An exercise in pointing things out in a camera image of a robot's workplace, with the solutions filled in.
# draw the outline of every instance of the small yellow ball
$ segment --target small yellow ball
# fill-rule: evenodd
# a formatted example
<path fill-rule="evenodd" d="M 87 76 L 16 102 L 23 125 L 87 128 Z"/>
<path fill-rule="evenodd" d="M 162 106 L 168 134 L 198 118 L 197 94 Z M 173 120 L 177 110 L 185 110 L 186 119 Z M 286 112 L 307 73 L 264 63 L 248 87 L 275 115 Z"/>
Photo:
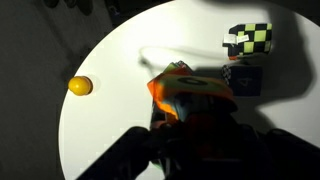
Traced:
<path fill-rule="evenodd" d="M 93 87 L 89 78 L 85 76 L 75 76 L 70 79 L 68 88 L 75 95 L 84 96 L 90 94 Z"/>

